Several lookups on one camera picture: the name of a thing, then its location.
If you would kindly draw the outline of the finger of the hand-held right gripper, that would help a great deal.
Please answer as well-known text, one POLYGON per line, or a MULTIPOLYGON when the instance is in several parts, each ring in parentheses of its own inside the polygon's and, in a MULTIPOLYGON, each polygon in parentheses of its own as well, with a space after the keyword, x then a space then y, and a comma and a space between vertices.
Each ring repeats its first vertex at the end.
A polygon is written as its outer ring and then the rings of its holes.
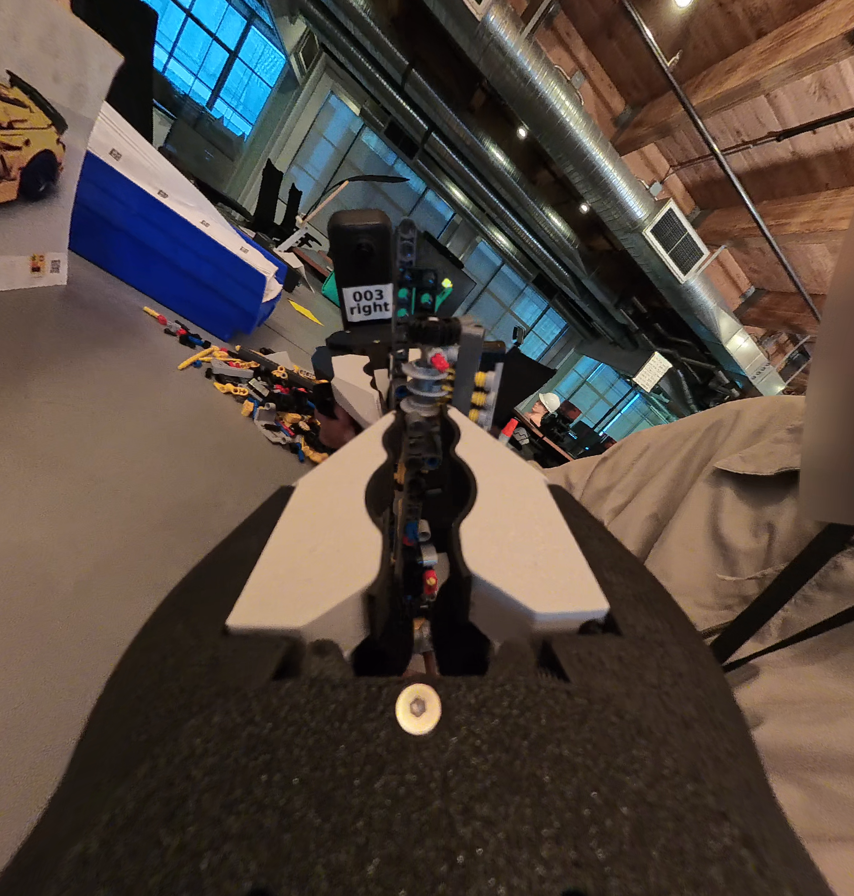
POLYGON ((367 354, 341 354, 332 358, 333 378, 332 390, 334 402, 355 421, 358 426, 367 429, 386 413, 385 397, 388 383, 387 371, 379 368, 375 377, 374 366, 367 354))

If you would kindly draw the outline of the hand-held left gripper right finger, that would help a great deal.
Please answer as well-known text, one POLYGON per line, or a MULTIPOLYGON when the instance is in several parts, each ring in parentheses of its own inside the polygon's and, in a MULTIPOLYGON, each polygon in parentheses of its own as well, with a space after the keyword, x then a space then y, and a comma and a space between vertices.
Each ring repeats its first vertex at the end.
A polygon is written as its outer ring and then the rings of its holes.
POLYGON ((461 411, 447 417, 468 502, 448 542, 443 622, 471 623, 495 644, 603 622, 611 605, 545 475, 461 411))

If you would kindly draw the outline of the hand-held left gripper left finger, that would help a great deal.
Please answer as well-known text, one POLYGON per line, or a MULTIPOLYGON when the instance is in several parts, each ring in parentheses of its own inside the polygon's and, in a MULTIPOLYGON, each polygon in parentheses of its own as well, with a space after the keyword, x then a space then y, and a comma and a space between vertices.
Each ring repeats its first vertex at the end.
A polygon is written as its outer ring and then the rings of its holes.
POLYGON ((226 619, 229 633, 329 640, 345 654, 365 639, 365 595, 383 549, 365 495, 395 419, 384 416, 298 480, 226 619))

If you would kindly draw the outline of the black toy brick engine assembly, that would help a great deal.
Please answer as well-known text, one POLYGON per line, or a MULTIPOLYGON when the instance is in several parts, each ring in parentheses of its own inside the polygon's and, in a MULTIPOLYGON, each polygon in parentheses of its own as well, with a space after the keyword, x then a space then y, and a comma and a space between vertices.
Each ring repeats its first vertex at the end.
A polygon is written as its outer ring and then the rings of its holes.
POLYGON ((393 497, 385 533, 393 620, 403 645, 424 655, 430 676, 479 675, 488 638, 470 621, 472 575, 460 528, 476 486, 455 449, 452 411, 484 431, 493 427, 505 347, 486 346, 469 318, 439 315, 451 286, 419 263, 420 233, 410 218, 396 230, 396 280, 388 399, 393 497))

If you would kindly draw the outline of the grey desk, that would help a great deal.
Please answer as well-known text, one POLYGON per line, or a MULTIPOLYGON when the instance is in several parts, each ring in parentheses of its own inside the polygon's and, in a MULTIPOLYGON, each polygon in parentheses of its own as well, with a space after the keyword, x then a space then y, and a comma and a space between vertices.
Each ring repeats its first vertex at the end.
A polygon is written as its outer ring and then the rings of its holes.
POLYGON ((74 254, 67 285, 0 292, 0 872, 142 624, 311 468, 142 307, 74 254))

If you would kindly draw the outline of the pile of toy brick pieces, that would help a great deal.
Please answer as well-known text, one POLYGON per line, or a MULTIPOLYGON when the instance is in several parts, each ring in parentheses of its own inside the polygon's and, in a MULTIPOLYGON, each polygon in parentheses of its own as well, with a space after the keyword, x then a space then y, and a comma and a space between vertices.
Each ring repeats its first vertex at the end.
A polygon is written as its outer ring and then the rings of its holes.
POLYGON ((320 421, 333 419, 329 380, 276 354, 209 342, 186 323, 153 308, 143 307, 143 312, 165 334, 193 350, 178 369, 202 370, 220 394, 239 405, 242 417, 251 420, 268 442, 285 448, 302 463, 319 465, 333 453, 322 439, 320 421))

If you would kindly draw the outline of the black monitor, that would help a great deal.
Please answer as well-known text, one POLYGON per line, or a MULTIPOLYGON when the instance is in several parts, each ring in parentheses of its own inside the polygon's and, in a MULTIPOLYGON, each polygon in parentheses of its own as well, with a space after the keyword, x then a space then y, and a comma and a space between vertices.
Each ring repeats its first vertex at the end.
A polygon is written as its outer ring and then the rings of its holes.
POLYGON ((416 266, 435 271, 437 284, 441 285, 444 280, 452 284, 450 294, 437 306, 439 317, 460 314, 468 301, 476 296, 476 282, 466 273, 464 263, 429 232, 419 232, 416 266))

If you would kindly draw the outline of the blue storage bin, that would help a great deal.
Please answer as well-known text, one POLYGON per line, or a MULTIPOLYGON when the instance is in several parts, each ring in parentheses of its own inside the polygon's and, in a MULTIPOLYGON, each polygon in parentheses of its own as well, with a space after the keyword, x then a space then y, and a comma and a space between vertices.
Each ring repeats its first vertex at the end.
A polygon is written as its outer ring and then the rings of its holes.
POLYGON ((286 265, 270 279, 92 152, 76 186, 69 250, 222 340, 275 311, 286 265))

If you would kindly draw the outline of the white paper parts bags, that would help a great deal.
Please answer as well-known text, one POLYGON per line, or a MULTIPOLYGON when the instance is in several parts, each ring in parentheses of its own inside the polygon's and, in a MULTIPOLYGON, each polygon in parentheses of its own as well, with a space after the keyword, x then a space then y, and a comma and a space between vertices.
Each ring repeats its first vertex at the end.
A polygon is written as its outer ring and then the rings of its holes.
POLYGON ((185 175, 159 154, 115 109, 104 102, 87 152, 104 164, 119 189, 139 190, 141 217, 165 235, 153 238, 177 266, 214 285, 224 276, 255 308, 280 297, 278 260, 248 242, 185 175))

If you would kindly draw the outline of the hanging white sheet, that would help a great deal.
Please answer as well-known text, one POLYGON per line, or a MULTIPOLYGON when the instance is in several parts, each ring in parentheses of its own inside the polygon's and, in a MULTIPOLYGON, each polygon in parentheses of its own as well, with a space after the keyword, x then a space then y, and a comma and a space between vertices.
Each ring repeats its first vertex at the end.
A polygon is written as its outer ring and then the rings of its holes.
POLYGON ((642 391, 651 393, 672 369, 671 361, 662 353, 654 351, 632 376, 632 381, 642 391))

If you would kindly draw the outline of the large paned window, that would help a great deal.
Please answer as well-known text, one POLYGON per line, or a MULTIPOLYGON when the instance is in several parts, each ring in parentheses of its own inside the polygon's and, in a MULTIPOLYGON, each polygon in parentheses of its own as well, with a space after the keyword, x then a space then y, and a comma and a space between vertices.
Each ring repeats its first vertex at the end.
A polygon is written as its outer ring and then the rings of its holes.
POLYGON ((250 137, 290 67, 260 1, 146 1, 157 15, 153 67, 235 135, 250 137))

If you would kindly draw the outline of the white air vent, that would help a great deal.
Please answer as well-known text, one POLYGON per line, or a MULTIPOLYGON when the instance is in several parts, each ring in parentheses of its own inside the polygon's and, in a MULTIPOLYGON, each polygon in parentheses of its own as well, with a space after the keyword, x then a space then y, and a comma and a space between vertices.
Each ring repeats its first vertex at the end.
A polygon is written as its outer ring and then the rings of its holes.
POLYGON ((702 273, 712 257, 709 247, 673 199, 660 204, 642 233, 680 284, 702 273))

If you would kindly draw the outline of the yellow car instruction booklet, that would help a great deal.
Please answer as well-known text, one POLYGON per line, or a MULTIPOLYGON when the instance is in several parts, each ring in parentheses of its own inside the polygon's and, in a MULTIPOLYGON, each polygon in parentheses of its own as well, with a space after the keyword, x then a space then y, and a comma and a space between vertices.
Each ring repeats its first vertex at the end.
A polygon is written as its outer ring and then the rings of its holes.
POLYGON ((67 283, 77 181, 121 64, 63 2, 0 1, 0 292, 67 283))

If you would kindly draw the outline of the silver air duct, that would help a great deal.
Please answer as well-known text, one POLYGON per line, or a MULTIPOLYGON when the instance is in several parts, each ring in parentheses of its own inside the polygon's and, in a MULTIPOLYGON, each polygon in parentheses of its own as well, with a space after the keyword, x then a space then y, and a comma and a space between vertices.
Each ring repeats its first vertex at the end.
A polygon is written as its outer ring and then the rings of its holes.
POLYGON ((434 12, 492 87, 522 118, 567 180, 622 243, 668 303, 730 373, 744 374, 762 395, 784 383, 706 274, 679 282, 644 236, 656 200, 601 131, 576 89, 532 39, 522 37, 507 2, 489 2, 477 19, 464 2, 434 12))

